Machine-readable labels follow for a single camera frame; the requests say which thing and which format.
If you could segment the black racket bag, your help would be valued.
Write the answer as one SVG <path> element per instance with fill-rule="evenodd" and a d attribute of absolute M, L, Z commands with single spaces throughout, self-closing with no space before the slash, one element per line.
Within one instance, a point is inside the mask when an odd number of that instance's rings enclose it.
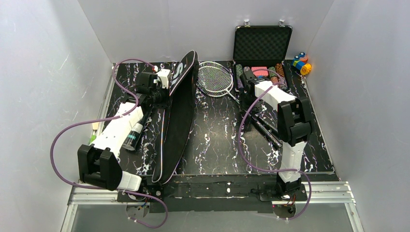
<path fill-rule="evenodd" d="M 161 185 L 172 178 L 189 140 L 195 108 L 198 54 L 189 51 L 171 76 L 166 106 L 161 110 L 160 140 L 151 181 Z"/>

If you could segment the black shuttlecock tube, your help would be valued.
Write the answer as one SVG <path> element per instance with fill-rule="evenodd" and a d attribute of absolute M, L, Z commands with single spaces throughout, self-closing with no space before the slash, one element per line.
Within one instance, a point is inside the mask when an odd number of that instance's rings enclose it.
<path fill-rule="evenodd" d="M 145 107 L 143 110 L 143 117 L 137 121 L 137 123 L 133 126 L 130 133 L 124 140 L 122 147 L 128 151 L 135 151 L 138 147 L 138 143 L 141 139 L 143 130 L 146 126 L 148 118 L 150 117 L 153 106 Z"/>

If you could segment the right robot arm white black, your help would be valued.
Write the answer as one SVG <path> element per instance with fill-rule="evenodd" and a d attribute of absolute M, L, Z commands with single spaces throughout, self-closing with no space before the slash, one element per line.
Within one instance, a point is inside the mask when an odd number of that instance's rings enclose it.
<path fill-rule="evenodd" d="M 282 160 L 280 168 L 276 171 L 277 180 L 272 194 L 277 198 L 291 197 L 301 188 L 302 155 L 314 131 L 309 100 L 288 94 L 269 78 L 259 78 L 252 71 L 241 74 L 240 81 L 246 95 L 242 101 L 248 107 L 242 123 L 246 122 L 260 100 L 269 104 L 277 112 L 277 131 L 282 141 Z"/>

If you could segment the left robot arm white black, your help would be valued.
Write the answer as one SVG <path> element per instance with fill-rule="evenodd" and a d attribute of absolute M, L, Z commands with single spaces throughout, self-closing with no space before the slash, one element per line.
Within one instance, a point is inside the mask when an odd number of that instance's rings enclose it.
<path fill-rule="evenodd" d="M 120 104 L 116 119 L 90 144 L 77 152 L 80 180 L 107 190 L 138 191 L 142 178 L 122 170 L 118 158 L 126 146 L 135 147 L 154 104 L 163 103 L 169 92 L 169 69 L 142 72 L 136 95 L 127 94 Z"/>

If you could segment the poker chip row far left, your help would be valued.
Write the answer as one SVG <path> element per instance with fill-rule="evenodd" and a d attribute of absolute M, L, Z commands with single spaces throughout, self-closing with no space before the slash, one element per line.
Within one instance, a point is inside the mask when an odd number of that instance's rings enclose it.
<path fill-rule="evenodd" d="M 236 77 L 236 89 L 238 91 L 242 91 L 243 90 L 243 84 L 241 82 L 240 76 L 243 74 L 243 67 L 240 64 L 237 64 L 235 66 L 235 77 Z"/>

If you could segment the pink playing card deck upper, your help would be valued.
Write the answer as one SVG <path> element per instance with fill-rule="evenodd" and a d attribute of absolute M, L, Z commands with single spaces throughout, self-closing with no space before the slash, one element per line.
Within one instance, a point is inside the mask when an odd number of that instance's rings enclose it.
<path fill-rule="evenodd" d="M 252 73 L 257 76 L 267 77 L 269 76 L 269 72 L 267 71 L 267 67 L 251 67 Z"/>

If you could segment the poker chip row right inner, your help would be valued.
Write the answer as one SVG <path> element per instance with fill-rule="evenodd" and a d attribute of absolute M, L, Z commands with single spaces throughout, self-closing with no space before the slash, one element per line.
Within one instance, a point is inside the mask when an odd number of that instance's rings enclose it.
<path fill-rule="evenodd" d="M 275 69 L 275 67 L 269 67 L 268 69 L 271 70 L 271 71 L 269 72 L 269 78 L 270 78 L 271 82 L 272 82 L 273 84 L 279 83 L 279 79 L 278 79 L 278 76 L 276 75 L 276 69 Z"/>

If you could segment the black poker chip case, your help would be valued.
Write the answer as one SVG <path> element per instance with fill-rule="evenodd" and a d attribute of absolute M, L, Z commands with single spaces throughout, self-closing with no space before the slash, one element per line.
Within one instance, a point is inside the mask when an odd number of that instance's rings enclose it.
<path fill-rule="evenodd" d="M 234 74 L 242 67 L 275 67 L 285 60 L 291 26 L 238 26 L 234 33 Z"/>

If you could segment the poker chip row far right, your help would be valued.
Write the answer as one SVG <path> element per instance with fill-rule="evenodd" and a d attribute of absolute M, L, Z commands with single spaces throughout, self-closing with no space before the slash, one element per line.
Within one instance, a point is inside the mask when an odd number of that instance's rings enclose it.
<path fill-rule="evenodd" d="M 275 70 L 276 70 L 276 73 L 279 74 L 279 76 L 280 76 L 278 78 L 280 80 L 280 83 L 281 83 L 280 88 L 284 91 L 287 91 L 288 90 L 288 85 L 287 85 L 287 81 L 286 81 L 286 78 L 285 78 L 285 72 L 284 72 L 282 63 L 277 63 L 275 65 Z"/>

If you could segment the colourful toy block train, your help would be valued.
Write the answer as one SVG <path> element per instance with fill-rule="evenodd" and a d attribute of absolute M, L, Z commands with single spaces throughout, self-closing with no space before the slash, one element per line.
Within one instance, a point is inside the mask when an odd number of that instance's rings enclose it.
<path fill-rule="evenodd" d="M 294 56 L 291 65 L 296 68 L 301 75 L 307 75 L 312 70 L 312 65 L 308 62 L 308 56 L 305 52 Z"/>

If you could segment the beige small block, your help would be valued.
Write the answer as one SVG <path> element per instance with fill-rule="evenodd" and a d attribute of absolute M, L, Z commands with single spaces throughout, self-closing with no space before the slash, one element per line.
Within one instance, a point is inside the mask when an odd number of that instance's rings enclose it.
<path fill-rule="evenodd" d="M 98 122 L 93 122 L 91 125 L 92 125 L 92 130 L 93 130 L 93 131 L 97 131 L 97 130 L 98 130 L 98 128 L 99 128 L 99 123 L 98 123 Z"/>

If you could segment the green small block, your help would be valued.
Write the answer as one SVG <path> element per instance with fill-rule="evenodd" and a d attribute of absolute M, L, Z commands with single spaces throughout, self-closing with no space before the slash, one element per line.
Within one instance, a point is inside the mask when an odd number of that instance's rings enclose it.
<path fill-rule="evenodd" d="M 96 135 L 91 135 L 89 144 L 92 144 L 95 139 L 96 139 Z"/>

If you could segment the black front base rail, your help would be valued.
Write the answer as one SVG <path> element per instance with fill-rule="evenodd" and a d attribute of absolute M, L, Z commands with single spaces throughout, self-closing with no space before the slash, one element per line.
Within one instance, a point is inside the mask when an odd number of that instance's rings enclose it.
<path fill-rule="evenodd" d="M 162 200 L 169 212 L 257 211 L 268 213 L 272 201 L 302 203 L 308 197 L 308 184 L 295 193 L 279 196 L 275 174 L 175 175 L 166 184 L 143 178 L 140 193 Z"/>

